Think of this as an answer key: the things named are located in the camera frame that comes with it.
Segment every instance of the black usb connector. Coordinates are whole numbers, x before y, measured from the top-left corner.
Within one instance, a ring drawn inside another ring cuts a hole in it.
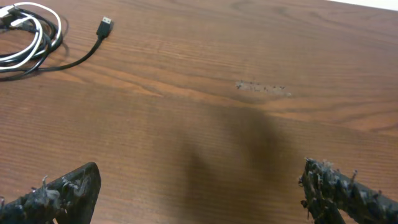
[[[109,36],[111,33],[113,26],[113,22],[110,18],[103,17],[101,23],[99,24],[98,30],[97,30],[97,35],[98,38],[100,39],[105,39]]]

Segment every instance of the cable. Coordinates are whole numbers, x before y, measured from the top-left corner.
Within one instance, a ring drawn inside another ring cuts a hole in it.
[[[50,22],[34,12],[18,7],[25,5],[37,6],[51,12],[56,17],[58,24],[55,25],[53,22]],[[41,68],[40,66],[51,52],[56,50],[62,44],[62,27],[58,14],[52,9],[37,3],[20,2],[11,6],[0,7],[0,20],[2,22],[0,29],[5,29],[6,32],[11,30],[24,30],[34,34],[33,41],[24,50],[11,54],[0,55],[0,73],[22,72],[17,75],[0,77],[0,82],[27,78],[34,72],[54,72],[79,65],[95,53],[95,51],[100,47],[102,41],[108,37],[113,26],[112,20],[104,17],[96,33],[98,39],[95,45],[84,57],[76,62],[59,67]],[[40,22],[42,22],[44,26],[47,26],[48,29],[44,29]],[[28,62],[33,61],[36,61],[34,66],[30,68],[26,68],[24,66]]]

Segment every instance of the worn patch on table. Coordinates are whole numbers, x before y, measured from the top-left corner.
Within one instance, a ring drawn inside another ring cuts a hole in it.
[[[245,82],[240,80],[236,82],[236,88],[239,90],[255,91],[279,96],[291,96],[292,94],[285,91],[285,86],[280,85],[262,85],[260,83]]]

